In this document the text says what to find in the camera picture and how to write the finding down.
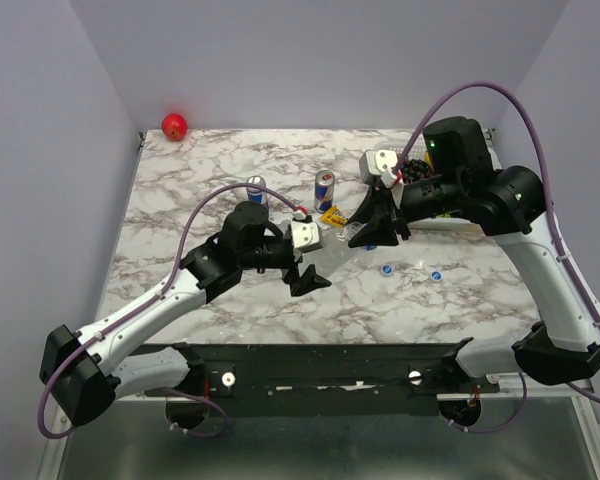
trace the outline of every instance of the tomato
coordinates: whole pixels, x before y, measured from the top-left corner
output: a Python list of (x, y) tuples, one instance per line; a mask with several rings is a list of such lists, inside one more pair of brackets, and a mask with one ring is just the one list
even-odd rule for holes
[(179, 142), (187, 136), (187, 121), (182, 115), (170, 113), (162, 120), (162, 132), (169, 140)]

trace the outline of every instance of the soda can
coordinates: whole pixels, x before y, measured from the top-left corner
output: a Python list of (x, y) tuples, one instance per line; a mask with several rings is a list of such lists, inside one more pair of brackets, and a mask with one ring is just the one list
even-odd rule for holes
[(324, 213), (333, 205), (333, 189), (336, 177), (331, 170), (320, 170), (316, 174), (314, 207)]
[[(258, 185), (260, 187), (266, 187), (267, 182), (264, 181), (264, 178), (254, 175), (253, 177), (249, 177), (247, 183), (253, 183), (254, 185)], [(267, 210), (269, 210), (269, 198), (267, 197), (267, 192), (263, 192), (257, 188), (247, 187), (247, 198), (250, 202), (259, 203), (264, 206)]]

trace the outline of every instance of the gray floor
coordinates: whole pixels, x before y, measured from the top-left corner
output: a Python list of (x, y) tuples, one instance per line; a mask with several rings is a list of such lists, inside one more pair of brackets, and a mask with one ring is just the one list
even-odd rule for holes
[[(478, 425), (507, 418), (512, 399), (485, 402)], [(463, 434), (407, 415), (237, 419), (223, 438), (170, 432), (164, 404), (115, 404), (77, 430), (60, 478), (586, 480), (596, 478), (570, 398), (530, 399), (494, 435)]]

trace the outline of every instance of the table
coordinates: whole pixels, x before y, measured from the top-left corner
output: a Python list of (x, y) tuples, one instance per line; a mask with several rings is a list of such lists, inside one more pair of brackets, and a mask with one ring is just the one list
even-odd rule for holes
[[(335, 202), (350, 214), (366, 190), (358, 180), (363, 151), (409, 135), (407, 130), (202, 130), (173, 143), (159, 131), (148, 132), (100, 317), (169, 272), (189, 213), (211, 190), (258, 174), (274, 190), (312, 207), (315, 173), (330, 168), (337, 177)], [(237, 193), (224, 194), (202, 211), (189, 248), (219, 230), (244, 196)], [(284, 219), (286, 207), (270, 203), (273, 220)], [(380, 274), (383, 263), (391, 263), (393, 276)], [(442, 281), (430, 278), (432, 268), (442, 273)], [(522, 333), (538, 318), (513, 264), (482, 235), (414, 231), (399, 247), (379, 248), (373, 266), (348, 265), (331, 280), (328, 289), (291, 298), (278, 271), (247, 272), (239, 286), (151, 341), (456, 342)]]

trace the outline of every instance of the yellow packet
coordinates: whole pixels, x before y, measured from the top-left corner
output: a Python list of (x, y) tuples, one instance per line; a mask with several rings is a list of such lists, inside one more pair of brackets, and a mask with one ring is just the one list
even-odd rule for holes
[(322, 220), (322, 222), (326, 223), (327, 225), (331, 225), (332, 227), (337, 228), (344, 228), (347, 224), (347, 219), (345, 218), (343, 213), (340, 210), (338, 210), (338, 207), (336, 205), (324, 212), (322, 214), (322, 217), (320, 217), (320, 220)]

